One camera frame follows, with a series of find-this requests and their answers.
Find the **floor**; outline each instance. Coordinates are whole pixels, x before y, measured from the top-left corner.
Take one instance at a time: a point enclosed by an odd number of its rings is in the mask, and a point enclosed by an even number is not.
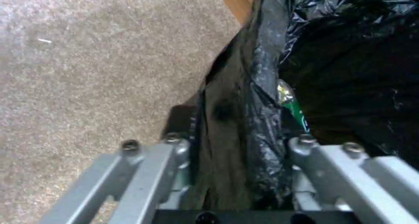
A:
[[[37,223],[123,139],[155,143],[240,28],[222,0],[0,1],[4,224]]]

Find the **gray metal frame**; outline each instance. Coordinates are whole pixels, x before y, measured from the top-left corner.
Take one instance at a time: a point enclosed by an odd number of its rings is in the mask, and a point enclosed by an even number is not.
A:
[[[109,224],[149,224],[156,209],[178,209],[190,186],[187,140],[171,134],[141,151],[123,143],[103,154],[43,216],[40,224],[88,224],[108,196],[119,201]],[[417,224],[419,174],[396,157],[371,159],[355,143],[320,146],[309,135],[289,141],[295,207],[353,211],[363,223]]]
[[[297,166],[293,189],[300,209],[342,210],[348,206],[363,223],[418,223],[413,216],[419,210],[417,185],[397,175],[408,172],[406,175],[414,178],[418,174],[399,158],[392,157],[390,160],[397,166],[389,168],[382,159],[370,160],[355,145],[307,145],[293,138],[289,147]],[[387,182],[392,185],[383,187]]]
[[[88,224],[108,196],[119,201],[109,224],[151,223],[158,206],[179,208],[189,188],[189,146],[172,138],[100,155],[39,223]]]

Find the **trash bag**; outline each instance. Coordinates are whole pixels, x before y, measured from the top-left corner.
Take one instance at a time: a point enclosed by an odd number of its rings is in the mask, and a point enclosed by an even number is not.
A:
[[[304,129],[280,104],[280,79],[320,142],[418,168],[418,17],[417,0],[254,0],[198,94],[187,208],[284,205],[287,139]]]

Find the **wooden board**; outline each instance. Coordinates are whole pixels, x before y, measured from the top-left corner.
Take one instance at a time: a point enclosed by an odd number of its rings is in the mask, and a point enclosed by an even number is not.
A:
[[[252,0],[224,0],[233,15],[243,24],[247,21],[252,8]]]

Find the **screw head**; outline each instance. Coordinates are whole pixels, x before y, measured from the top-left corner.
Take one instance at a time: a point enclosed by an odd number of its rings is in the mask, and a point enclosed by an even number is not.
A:
[[[140,147],[139,142],[134,139],[125,140],[121,143],[121,149],[127,152],[138,151],[139,147]]]
[[[181,137],[179,133],[171,132],[166,135],[166,142],[169,144],[179,144],[181,142]]]
[[[351,158],[357,159],[365,152],[365,149],[362,145],[359,145],[355,142],[345,142],[342,145],[343,151],[345,151]]]
[[[314,138],[313,136],[311,136],[310,134],[301,134],[298,137],[298,143],[300,145],[313,145],[316,142],[316,138]]]

